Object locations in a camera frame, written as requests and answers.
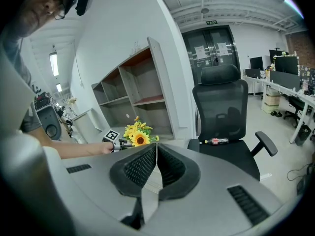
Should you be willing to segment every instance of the computer monitor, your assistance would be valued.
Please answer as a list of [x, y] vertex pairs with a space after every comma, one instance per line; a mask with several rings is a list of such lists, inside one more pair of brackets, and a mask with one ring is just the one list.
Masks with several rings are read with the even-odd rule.
[[272, 64], [274, 62], [274, 55], [281, 56], [282, 53], [283, 51], [269, 50], [270, 63]]
[[251, 69], [260, 69], [261, 71], [264, 70], [262, 57], [251, 58], [250, 63], [251, 63]]
[[298, 75], [298, 62], [296, 57], [277, 57], [275, 59], [276, 71]]

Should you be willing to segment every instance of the speaker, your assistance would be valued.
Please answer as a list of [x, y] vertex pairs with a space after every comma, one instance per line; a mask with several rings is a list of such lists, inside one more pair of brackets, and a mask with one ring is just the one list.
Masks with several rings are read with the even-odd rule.
[[61, 126], [55, 109], [48, 105], [37, 111], [39, 120], [43, 125], [46, 134], [51, 140], [59, 140], [61, 136]]

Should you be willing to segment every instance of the flower bouquet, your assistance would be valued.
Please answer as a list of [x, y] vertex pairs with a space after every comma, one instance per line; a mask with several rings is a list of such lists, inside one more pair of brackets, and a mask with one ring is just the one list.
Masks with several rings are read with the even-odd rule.
[[147, 126], [145, 122], [141, 122], [139, 116], [137, 116], [134, 121], [134, 125], [127, 125], [124, 133], [124, 137], [129, 140], [133, 146], [137, 147], [159, 141], [158, 136], [150, 135], [153, 129]]

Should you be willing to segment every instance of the office chair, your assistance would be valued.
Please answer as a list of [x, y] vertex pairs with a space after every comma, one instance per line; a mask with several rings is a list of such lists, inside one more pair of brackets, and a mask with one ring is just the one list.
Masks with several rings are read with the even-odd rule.
[[[263, 132], [256, 132], [258, 145], [250, 151], [241, 140], [246, 134], [248, 84], [240, 79], [232, 64], [205, 67], [201, 83], [193, 90], [200, 118], [201, 133], [189, 142], [188, 149], [218, 157], [242, 169], [258, 181], [260, 173], [254, 156], [265, 147], [270, 156], [278, 150]], [[211, 138], [228, 138], [228, 144], [200, 144]]]
[[290, 105], [292, 105], [295, 108], [295, 113], [292, 113], [290, 111], [286, 111], [285, 113], [288, 114], [288, 115], [286, 115], [284, 117], [284, 119], [287, 118], [287, 117], [293, 118], [295, 120], [296, 127], [297, 127], [297, 124], [298, 124], [297, 120], [300, 119], [299, 116], [297, 115], [297, 113], [304, 109], [305, 103], [303, 101], [301, 101], [300, 99], [298, 99], [297, 97], [294, 97], [294, 96], [290, 96], [289, 97], [289, 103], [290, 103]]

